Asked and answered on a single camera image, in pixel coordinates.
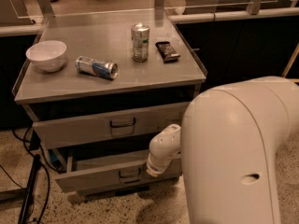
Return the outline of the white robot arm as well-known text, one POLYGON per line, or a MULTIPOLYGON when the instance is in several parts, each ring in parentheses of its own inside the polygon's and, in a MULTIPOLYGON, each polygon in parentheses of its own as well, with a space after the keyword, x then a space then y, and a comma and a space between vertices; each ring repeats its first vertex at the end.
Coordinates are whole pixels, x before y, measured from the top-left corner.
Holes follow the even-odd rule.
POLYGON ((278 147, 299 129, 299 86, 260 77, 204 91, 149 144, 147 172, 181 157, 190 224, 280 224, 278 147))

